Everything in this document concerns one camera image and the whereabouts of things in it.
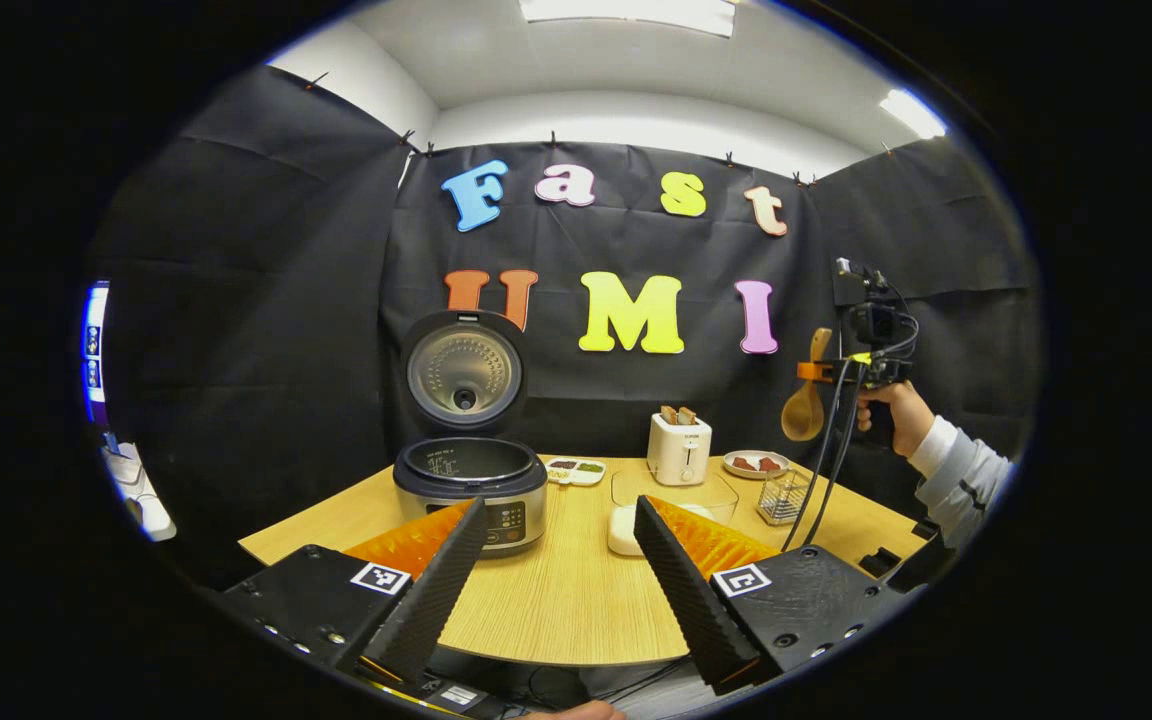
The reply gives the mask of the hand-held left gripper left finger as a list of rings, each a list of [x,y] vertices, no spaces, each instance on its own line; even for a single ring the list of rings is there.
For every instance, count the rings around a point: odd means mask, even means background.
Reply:
[[[417,685],[482,556],[486,521],[473,498],[348,552],[306,544],[221,592],[221,606],[325,669]]]

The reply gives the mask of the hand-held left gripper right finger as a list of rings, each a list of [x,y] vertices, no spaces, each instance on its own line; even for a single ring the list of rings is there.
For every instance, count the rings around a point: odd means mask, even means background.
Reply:
[[[718,696],[820,664],[914,601],[823,547],[771,553],[662,498],[637,498],[634,537]]]

